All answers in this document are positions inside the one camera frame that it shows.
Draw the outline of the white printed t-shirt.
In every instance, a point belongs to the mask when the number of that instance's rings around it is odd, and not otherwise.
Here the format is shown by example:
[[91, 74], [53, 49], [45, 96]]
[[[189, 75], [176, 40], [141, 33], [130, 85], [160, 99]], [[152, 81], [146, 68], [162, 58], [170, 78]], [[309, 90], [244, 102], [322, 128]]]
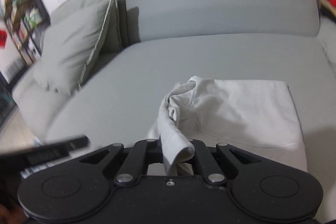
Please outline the white printed t-shirt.
[[191, 77], [165, 95], [147, 135], [161, 141], [168, 173], [194, 156], [192, 140], [230, 144], [307, 170], [301, 125], [284, 81]]

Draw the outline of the front grey cushion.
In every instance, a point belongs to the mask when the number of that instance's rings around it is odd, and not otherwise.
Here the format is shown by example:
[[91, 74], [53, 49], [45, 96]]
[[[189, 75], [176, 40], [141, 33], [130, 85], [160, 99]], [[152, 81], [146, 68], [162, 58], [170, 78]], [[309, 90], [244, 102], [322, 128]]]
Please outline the front grey cushion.
[[114, 0], [80, 9], [49, 27], [34, 80], [47, 91], [71, 95], [86, 82], [105, 42]]

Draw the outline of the grey cushion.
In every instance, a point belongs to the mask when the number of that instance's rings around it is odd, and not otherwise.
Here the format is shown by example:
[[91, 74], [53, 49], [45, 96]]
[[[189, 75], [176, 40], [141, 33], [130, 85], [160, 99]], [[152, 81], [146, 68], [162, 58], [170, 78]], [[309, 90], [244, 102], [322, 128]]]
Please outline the grey cushion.
[[[66, 0], [57, 9], [51, 12], [51, 24], [55, 25], [71, 14], [89, 6], [95, 5], [103, 0]], [[120, 36], [120, 19], [118, 12], [118, 2], [113, 0], [109, 27], [105, 38], [105, 43], [102, 46], [102, 53], [116, 53], [122, 50], [122, 41]]]
[[71, 95], [86, 82], [105, 42], [114, 0], [80, 9], [49, 27], [34, 80], [47, 91]]

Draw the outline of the dark bookshelf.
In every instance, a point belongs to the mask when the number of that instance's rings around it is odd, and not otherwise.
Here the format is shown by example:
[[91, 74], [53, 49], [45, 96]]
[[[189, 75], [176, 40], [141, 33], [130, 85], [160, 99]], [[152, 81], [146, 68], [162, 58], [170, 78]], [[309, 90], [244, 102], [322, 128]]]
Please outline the dark bookshelf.
[[50, 24], [42, 0], [1, 0], [1, 16], [24, 66], [41, 56], [38, 38]]

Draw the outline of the grey sofa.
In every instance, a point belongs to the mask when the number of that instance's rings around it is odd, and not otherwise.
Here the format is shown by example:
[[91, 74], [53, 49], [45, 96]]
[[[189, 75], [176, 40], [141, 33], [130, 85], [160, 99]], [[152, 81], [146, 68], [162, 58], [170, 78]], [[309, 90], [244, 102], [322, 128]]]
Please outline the grey sofa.
[[[61, 111], [46, 141], [91, 146], [26, 178], [28, 223], [335, 223], [335, 72], [318, 41], [317, 0], [125, 0], [128, 47]], [[148, 132], [166, 94], [199, 76], [287, 83], [303, 171], [226, 143], [208, 147], [226, 185], [187, 161], [116, 185], [124, 148]]]

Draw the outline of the rear grey cushion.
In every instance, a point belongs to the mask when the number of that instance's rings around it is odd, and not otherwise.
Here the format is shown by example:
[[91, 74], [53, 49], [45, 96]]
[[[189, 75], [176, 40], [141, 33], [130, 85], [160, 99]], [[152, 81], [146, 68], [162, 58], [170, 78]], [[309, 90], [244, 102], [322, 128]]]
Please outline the rear grey cushion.
[[[95, 5], [103, 0], [66, 0], [57, 9], [51, 12], [51, 24], [55, 25], [71, 14], [89, 6]], [[122, 50], [122, 41], [120, 36], [120, 19], [118, 12], [118, 2], [113, 0], [109, 27], [105, 38], [105, 43], [102, 46], [102, 53], [116, 53]]]

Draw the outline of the red wall sticker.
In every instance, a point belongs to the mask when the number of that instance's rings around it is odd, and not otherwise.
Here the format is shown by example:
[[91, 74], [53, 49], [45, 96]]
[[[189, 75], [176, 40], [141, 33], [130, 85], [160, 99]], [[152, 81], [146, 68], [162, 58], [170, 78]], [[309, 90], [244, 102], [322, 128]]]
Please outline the red wall sticker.
[[7, 32], [5, 30], [0, 30], [0, 49], [6, 47], [7, 42]]

